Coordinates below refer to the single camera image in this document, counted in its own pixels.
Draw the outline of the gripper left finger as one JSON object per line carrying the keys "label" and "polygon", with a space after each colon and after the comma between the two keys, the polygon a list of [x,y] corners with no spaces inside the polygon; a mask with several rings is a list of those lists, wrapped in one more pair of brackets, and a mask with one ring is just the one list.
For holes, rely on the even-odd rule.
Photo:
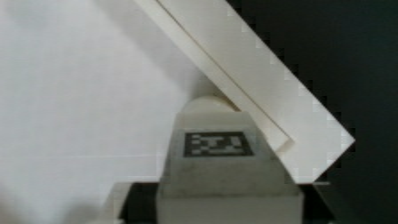
{"label": "gripper left finger", "polygon": [[105,201],[105,224],[158,224],[157,196],[158,183],[118,183]]}

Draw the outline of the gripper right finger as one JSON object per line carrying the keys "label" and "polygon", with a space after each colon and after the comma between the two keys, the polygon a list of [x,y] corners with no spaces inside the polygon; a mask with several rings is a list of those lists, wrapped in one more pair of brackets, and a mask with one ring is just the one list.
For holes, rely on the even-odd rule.
{"label": "gripper right finger", "polygon": [[304,193],[302,224],[356,224],[356,215],[327,183],[299,185]]}

